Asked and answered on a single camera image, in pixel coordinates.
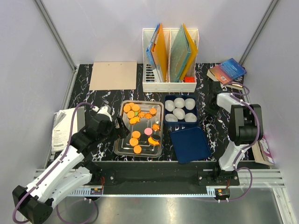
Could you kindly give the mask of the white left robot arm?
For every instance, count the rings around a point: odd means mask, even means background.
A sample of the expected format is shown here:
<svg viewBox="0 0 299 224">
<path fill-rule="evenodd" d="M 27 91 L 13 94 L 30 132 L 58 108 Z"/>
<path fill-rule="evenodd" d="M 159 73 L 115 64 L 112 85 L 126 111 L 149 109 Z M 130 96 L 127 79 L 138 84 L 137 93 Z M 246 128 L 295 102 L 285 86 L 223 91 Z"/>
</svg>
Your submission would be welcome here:
<svg viewBox="0 0 299 224">
<path fill-rule="evenodd" d="M 42 224 L 53 209 L 71 192 L 87 183 L 97 184 L 101 179 L 100 168 L 84 159 L 103 142 L 124 139 L 130 131 L 123 119 L 114 122 L 107 107 L 102 107 L 89 124 L 73 134 L 66 148 L 35 180 L 12 191 L 15 205 L 13 221 L 20 212 L 23 223 Z"/>
</svg>

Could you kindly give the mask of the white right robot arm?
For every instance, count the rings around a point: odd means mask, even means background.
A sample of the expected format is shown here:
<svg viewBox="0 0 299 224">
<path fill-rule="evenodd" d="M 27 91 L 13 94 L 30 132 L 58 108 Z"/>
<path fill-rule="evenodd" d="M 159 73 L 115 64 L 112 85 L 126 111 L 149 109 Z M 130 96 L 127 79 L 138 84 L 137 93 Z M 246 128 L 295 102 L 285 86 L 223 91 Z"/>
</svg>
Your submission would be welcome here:
<svg viewBox="0 0 299 224">
<path fill-rule="evenodd" d="M 235 94 L 224 91 L 219 81 L 212 81 L 208 87 L 205 111 L 216 115 L 221 108 L 230 113 L 230 141 L 212 172 L 206 176 L 208 183 L 216 185 L 226 185 L 238 179 L 238 163 L 245 152 L 263 137 L 261 106 L 242 101 Z"/>
</svg>

